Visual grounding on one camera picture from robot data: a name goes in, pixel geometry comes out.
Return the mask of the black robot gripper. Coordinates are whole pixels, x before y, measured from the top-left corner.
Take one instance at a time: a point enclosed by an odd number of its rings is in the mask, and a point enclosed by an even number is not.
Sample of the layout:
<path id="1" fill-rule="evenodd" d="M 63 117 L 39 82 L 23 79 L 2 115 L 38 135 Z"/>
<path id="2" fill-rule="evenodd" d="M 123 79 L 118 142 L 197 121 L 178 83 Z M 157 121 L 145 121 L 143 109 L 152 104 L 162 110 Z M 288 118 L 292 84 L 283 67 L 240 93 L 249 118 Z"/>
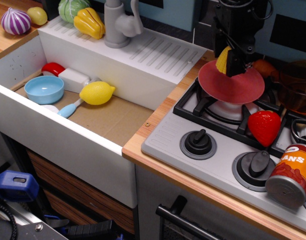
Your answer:
<path id="1" fill-rule="evenodd" d="M 246 58 L 255 53 L 255 34 L 267 19 L 265 0 L 220 0 L 214 7 L 213 50 L 215 57 L 230 46 L 226 75 L 233 77 L 246 72 Z"/>

